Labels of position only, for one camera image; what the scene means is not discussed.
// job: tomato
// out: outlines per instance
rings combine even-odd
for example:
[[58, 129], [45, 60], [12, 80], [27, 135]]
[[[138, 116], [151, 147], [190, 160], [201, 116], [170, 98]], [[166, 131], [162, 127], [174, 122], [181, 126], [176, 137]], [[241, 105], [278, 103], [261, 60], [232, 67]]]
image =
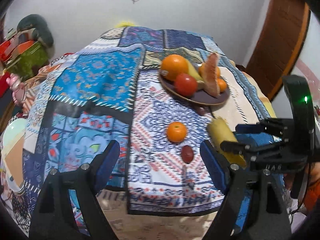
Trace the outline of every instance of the tomato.
[[192, 148], [189, 145], [183, 146], [181, 150], [181, 158], [183, 162], [185, 162], [186, 164], [189, 164], [192, 162], [193, 157], [194, 157], [194, 153]]
[[174, 88], [178, 94], [191, 97], [197, 91], [198, 83], [194, 77], [181, 73], [174, 82]]

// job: tablecloth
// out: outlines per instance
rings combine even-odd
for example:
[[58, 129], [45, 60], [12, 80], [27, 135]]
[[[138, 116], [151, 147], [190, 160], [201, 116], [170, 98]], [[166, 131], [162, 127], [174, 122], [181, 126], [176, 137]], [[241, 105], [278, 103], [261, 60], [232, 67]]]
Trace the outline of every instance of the tablecloth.
[[[201, 63], [212, 51], [220, 53], [218, 65], [230, 97], [222, 108], [207, 109], [205, 116], [199, 116], [189, 104], [164, 91], [157, 71], [169, 54]], [[156, 238], [157, 234], [164, 239], [168, 234], [175, 239], [201, 238], [223, 200], [199, 155], [199, 144], [209, 138], [206, 125], [212, 114], [224, 118], [231, 130], [238, 123], [269, 117], [257, 88], [212, 38], [178, 30], [112, 29], [51, 65], [59, 67], [39, 86], [28, 117], [23, 149], [25, 193], [9, 196], [13, 217], [21, 229], [28, 233], [37, 196], [51, 168], [74, 170], [89, 163], [115, 139], [121, 146], [120, 157], [98, 200], [118, 237], [141, 239], [138, 237], [146, 236], [139, 236], [138, 228], [146, 227], [154, 239], [162, 239]], [[188, 127], [182, 145], [189, 144], [195, 151], [184, 175], [179, 157], [182, 145], [171, 144], [164, 133], [173, 121]], [[195, 182], [194, 190], [185, 187], [186, 179]], [[76, 198], [72, 192], [70, 196], [76, 222], [86, 231]], [[181, 217], [163, 219], [146, 214]], [[203, 223], [195, 225], [194, 220]]]

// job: brown plate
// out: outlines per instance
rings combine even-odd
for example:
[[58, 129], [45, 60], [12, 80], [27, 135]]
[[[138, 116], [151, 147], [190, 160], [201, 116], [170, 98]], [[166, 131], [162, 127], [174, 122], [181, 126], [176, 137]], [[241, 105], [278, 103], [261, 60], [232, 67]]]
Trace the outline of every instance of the brown plate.
[[159, 71], [159, 80], [160, 80], [161, 85], [165, 89], [167, 89], [170, 93], [173, 93], [177, 97], [180, 97], [180, 98], [182, 98], [182, 99], [184, 99], [184, 100], [186, 100], [186, 101], [188, 101], [190, 103], [199, 104], [199, 105], [203, 105], [203, 106], [218, 106], [218, 105], [222, 105], [225, 101], [227, 101], [227, 99], [229, 98], [229, 95], [230, 95], [230, 90], [229, 90], [229, 87], [227, 86], [227, 89], [225, 91], [223, 91], [216, 98], [210, 96], [204, 90], [199, 90], [199, 91], [195, 92], [192, 97], [186, 98], [186, 97], [184, 97], [182, 95], [179, 95], [175, 91], [173, 82], [163, 78], [163, 76], [161, 76], [161, 74], [160, 74], [160, 71]]

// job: robotic hand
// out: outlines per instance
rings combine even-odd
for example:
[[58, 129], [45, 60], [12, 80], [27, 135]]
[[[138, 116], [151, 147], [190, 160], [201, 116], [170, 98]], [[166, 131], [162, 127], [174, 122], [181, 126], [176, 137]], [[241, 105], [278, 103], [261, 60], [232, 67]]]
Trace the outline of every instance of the robotic hand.
[[[306, 79], [291, 75], [284, 77], [283, 83], [293, 119], [268, 118], [257, 124], [236, 127], [238, 133], [265, 132], [278, 136], [282, 139], [280, 142], [258, 147], [229, 141], [220, 144], [222, 151], [243, 155], [249, 166], [246, 170], [236, 163], [230, 164], [209, 141], [201, 144], [200, 154], [214, 185], [226, 195], [203, 239], [290, 238], [290, 222], [281, 189], [271, 174], [296, 173], [291, 197], [302, 199], [311, 165], [308, 174], [304, 172], [305, 167], [320, 161], [320, 151], [315, 146], [315, 118]], [[253, 194], [245, 224], [239, 234], [230, 236], [246, 189], [252, 190]]]
[[[120, 154], [120, 145], [112, 140], [90, 164], [75, 171], [60, 173], [51, 169], [37, 199], [29, 230], [29, 239], [110, 239], [117, 237], [104, 216], [95, 195], [103, 189]], [[73, 215], [69, 189], [76, 190], [81, 212], [90, 235], [79, 232]]]

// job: blue patterned cloth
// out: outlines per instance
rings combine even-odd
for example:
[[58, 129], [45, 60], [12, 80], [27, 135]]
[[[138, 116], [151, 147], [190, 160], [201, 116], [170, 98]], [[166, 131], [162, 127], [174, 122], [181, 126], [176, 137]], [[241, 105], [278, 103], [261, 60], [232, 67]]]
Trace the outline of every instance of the blue patterned cloth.
[[[199, 117], [191, 105], [174, 100], [158, 81], [164, 57], [179, 54], [201, 63], [213, 51], [221, 54], [219, 65], [232, 73], [257, 118], [269, 117], [255, 87], [205, 35], [118, 28], [74, 55], [56, 60], [59, 68], [39, 85], [28, 118], [23, 150], [24, 212], [32, 214], [51, 168], [70, 171], [90, 163], [111, 139], [120, 143], [121, 153], [106, 187], [128, 190], [129, 212], [201, 215], [217, 210], [223, 195], [208, 177], [198, 152], [201, 141], [209, 138], [205, 127], [211, 116]], [[165, 127], [173, 121], [188, 127], [180, 145], [169, 144], [165, 136]], [[189, 168], [180, 159], [185, 144], [195, 151]], [[79, 215], [77, 223], [83, 225], [76, 195], [71, 195]]]

